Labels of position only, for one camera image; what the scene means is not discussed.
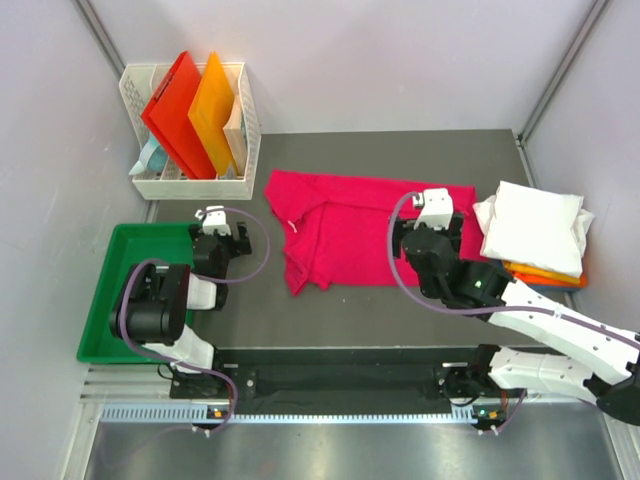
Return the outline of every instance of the green tray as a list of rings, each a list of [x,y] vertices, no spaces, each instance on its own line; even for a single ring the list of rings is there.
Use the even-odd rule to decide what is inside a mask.
[[[113,229],[77,358],[86,363],[159,363],[129,350],[109,331],[109,315],[132,265],[147,258],[193,265],[190,223],[123,224]],[[187,313],[191,325],[192,312]]]

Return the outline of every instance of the light blue cloth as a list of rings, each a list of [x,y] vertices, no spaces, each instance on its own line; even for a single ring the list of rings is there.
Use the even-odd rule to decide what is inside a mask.
[[[167,164],[169,155],[164,151],[164,148],[158,143],[156,137],[153,134],[149,134],[149,140],[140,151],[138,161],[129,171],[129,175],[139,175],[147,170],[151,172],[161,172],[164,166]]]

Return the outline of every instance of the orange cutting board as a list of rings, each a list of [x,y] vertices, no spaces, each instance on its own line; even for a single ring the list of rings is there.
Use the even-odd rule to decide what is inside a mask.
[[[182,52],[141,115],[160,145],[192,180],[216,177],[216,169],[188,117],[201,78],[189,52]]]
[[[233,179],[238,167],[223,127],[233,108],[233,91],[218,55],[209,55],[202,81],[189,109],[189,120],[220,178]]]

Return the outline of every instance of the orange cloth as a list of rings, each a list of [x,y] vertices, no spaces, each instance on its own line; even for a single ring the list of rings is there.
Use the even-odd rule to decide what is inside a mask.
[[[556,280],[562,283],[569,283],[571,285],[575,285],[576,287],[579,286],[581,282],[581,278],[570,277],[569,275],[551,272],[549,270],[542,270],[541,268],[531,267],[529,265],[523,265],[521,263],[503,261],[502,264],[504,265],[504,268],[506,268],[511,274],[514,274],[516,272],[524,273],[527,275],[534,275],[537,277]]]
[[[527,285],[548,285],[550,287],[564,287],[564,288],[584,288],[589,284],[587,276],[583,273],[580,277],[580,283],[567,283],[552,278],[541,277],[539,275],[531,275],[528,273],[511,272],[518,280],[522,280]]]

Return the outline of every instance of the metal floor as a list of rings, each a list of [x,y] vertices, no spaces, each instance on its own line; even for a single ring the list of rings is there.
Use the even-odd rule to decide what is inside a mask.
[[[202,338],[219,347],[532,344],[475,319],[427,311],[397,288],[309,286],[294,298],[284,282],[284,234],[263,194],[276,168],[474,185],[479,200],[495,193],[500,180],[527,184],[509,130],[265,135],[253,199],[224,204],[265,223],[272,257],[258,277],[231,286],[221,312],[199,312],[195,329]],[[212,203],[163,201],[157,221],[191,221]],[[248,223],[254,255],[231,262],[229,278],[253,271],[264,253],[260,231]]]
[[[86,480],[622,478],[602,415],[582,404],[525,405],[499,437],[447,425],[231,425],[209,440],[172,431],[131,455],[166,428],[101,425]]]

